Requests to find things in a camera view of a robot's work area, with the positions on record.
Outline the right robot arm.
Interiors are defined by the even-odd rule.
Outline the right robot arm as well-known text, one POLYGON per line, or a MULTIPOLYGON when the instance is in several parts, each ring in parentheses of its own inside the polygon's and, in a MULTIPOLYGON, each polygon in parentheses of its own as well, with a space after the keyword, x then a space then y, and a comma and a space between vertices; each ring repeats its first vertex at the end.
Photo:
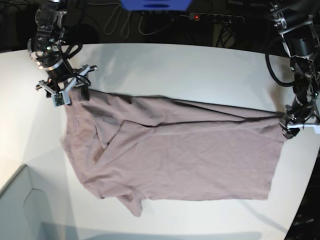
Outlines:
POLYGON ((69 92, 73 88, 80 89, 82 99, 89 101, 91 81, 88 75, 97 70, 95 65, 71 66, 69 60, 82 50, 83 44, 73 43, 65 51, 62 50, 67 13, 65 0, 46 1, 35 13, 36 33, 27 43, 30 59, 47 74, 47 79, 40 80, 35 89, 44 90, 56 107, 72 104, 69 92))

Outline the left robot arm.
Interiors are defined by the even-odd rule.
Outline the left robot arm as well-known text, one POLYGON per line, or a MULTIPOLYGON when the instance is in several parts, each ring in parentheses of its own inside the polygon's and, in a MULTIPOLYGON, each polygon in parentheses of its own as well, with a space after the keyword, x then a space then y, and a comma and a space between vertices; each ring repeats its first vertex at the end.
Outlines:
POLYGON ((320 11, 318 0, 272 0, 266 18, 278 32, 268 48, 280 41, 290 58, 292 82, 280 81, 272 70, 270 57, 265 56, 272 79, 282 87, 291 87, 294 100, 285 107, 279 124, 287 139, 295 137, 300 129, 316 130, 320 125, 317 99, 320 95, 320 38, 314 18, 320 11))

